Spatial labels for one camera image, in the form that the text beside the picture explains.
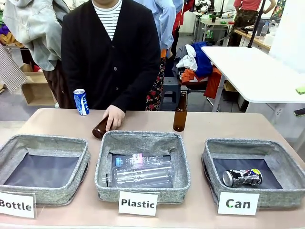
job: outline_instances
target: gray stool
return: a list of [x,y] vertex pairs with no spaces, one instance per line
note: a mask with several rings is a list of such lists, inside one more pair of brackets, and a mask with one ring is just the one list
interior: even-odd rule
[[[164,77],[163,92],[160,104],[160,111],[174,111],[179,103],[181,85],[176,77]],[[172,102],[163,102],[164,98],[171,98]]]

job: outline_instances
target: blue can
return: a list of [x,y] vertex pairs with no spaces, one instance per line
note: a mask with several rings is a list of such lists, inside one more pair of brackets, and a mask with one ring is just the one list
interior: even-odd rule
[[89,114],[89,107],[86,100],[86,93],[84,89],[76,89],[74,92],[74,100],[78,112],[82,116]]

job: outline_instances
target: black can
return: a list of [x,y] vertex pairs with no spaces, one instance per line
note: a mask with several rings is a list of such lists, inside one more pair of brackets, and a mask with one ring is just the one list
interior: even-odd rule
[[262,174],[256,168],[250,170],[229,169],[223,173],[223,182],[228,187],[235,187],[241,184],[257,186],[260,185],[262,181]]

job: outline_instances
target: water bottle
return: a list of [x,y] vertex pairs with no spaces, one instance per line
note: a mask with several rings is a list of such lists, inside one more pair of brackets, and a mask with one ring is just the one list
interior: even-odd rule
[[121,156],[115,159],[116,166],[129,166],[135,164],[155,164],[157,162],[162,162],[163,156],[146,156],[144,157],[143,154],[133,154],[131,156]]
[[260,41],[264,41],[266,34],[268,32],[269,24],[266,22],[262,28],[261,36],[259,38]]
[[170,161],[164,161],[141,168],[115,166],[104,180],[109,187],[172,188],[173,178],[173,164]]

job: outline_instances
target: striped shirt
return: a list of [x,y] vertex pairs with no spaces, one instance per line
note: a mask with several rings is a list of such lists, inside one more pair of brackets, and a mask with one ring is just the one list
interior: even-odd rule
[[112,41],[121,11],[122,0],[119,0],[115,6],[108,9],[97,7],[94,2],[93,5],[97,16],[99,16],[106,32],[108,33],[108,36]]

